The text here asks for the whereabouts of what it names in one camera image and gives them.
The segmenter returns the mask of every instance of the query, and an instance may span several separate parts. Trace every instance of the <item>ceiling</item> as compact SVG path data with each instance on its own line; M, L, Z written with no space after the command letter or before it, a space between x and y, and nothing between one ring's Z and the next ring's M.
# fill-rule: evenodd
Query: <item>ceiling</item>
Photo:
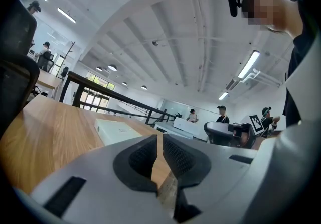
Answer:
M39 18L48 20L50 15L59 32L76 41L82 48L83 64L93 69L115 64L117 76L128 87L146 85L156 94L175 89L217 100L253 50L261 53L253 67L282 80L293 48L288 35L248 25L240 14L232 17L227 0L40 3ZM77 23L57 13L57 7ZM265 87L252 82L242 94L230 92L225 100L236 103Z

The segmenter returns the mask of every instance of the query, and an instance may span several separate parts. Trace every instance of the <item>wooden tabletop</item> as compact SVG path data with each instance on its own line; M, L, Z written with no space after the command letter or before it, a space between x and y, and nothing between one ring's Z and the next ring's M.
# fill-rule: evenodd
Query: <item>wooden tabletop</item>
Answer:
M57 78L56 76L46 71L40 70L37 84L47 87L49 89L56 89L61 83L61 81L62 80Z
M97 118L126 122L143 136L157 134L152 180L160 187L170 172L161 132L135 119L79 109L41 95L17 115L0 139L0 163L12 186L30 193L77 156L104 146L94 128Z

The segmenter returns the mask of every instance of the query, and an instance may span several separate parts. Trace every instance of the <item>metal railing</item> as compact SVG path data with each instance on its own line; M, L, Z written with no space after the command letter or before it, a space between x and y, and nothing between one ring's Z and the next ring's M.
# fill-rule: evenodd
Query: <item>metal railing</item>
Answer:
M69 83L70 82L74 82L76 84L79 84L78 86L78 89L77 89L77 92L75 94L75 98L74 98L74 101L73 101L73 106L75 107L80 107L80 105L83 105L84 107L85 106L88 106L91 108L96 108L96 109L101 109L101 110L105 110L105 111L109 111L109 112L113 112L113 113L118 113L118 114L124 114L124 115L130 115L130 116L136 116L136 117L144 117L146 118L146 121L145 123L148 124L149 120L150 119L156 119L156 120L166 120L167 121L173 121L175 119L175 115L171 115L171 114L168 114L166 113L166 111L161 111L159 109L155 109L153 107L150 107L148 105L145 105L141 102L138 102L138 101L135 101L131 98L128 98L122 94L119 94L119 93L116 93L114 91L111 91L110 89L107 89L101 85L98 85L72 71L69 71L68 72L68 77L66 79L66 83L65 83L65 86L63 87L62 89L62 92L61 92L61 96L60 96L60 99L59 99L59 102L63 102L64 100L64 97L65 97L65 94L66 94L66 91L67 91L67 88L69 86ZM81 98L81 95L82 95L82 92L83 91L86 91L88 92L88 89L89 90L92 90L96 93L100 93L102 94L101 97L104 97L105 96L108 96L110 98L114 98L116 100L119 100L123 103L126 103L128 105L132 105L132 106L135 106L136 109L139 108L141 110L143 110L144 114L145 115L138 115L138 114L131 114L131 113L128 113L128 112L125 112L125 111L120 111L120 110L114 110L114 109L110 109L110 108L105 108L105 107L100 107L100 106L97 106L97 105L94 105L94 104L90 104L90 103L86 103L86 102L82 102L80 101L80 98ZM160 118L160 117L151 117L151 114L155 112L155 113L159 113L159 114L162 114L161 117L163 118Z

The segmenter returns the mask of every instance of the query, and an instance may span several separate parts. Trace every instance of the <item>neck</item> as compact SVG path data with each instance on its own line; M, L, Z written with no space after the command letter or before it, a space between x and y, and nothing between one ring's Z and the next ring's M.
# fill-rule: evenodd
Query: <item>neck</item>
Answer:
M299 11L298 1L289 1L285 9L286 28L285 31L292 39L301 35L303 32L303 21Z

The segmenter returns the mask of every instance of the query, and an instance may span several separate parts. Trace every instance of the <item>black shirt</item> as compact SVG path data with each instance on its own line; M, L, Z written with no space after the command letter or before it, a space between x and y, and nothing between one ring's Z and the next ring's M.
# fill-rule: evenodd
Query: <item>black shirt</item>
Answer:
M216 122L230 123L230 119L227 116L220 116Z
M292 51L289 69L287 72L288 78L293 74L298 65L308 53L317 33L317 24L312 17L307 13L302 1L298 0L298 7L300 16L303 22L302 34L297 36L294 40L294 49ZM286 118L286 126L298 123L301 120L300 113L294 103L294 100L288 90L286 90L285 106L283 115Z
M273 117L268 117L268 118L267 117L263 117L261 119L261 122L262 122L263 128L265 130L261 136L266 138L268 130L270 128L270 124L272 124L272 122L273 122Z

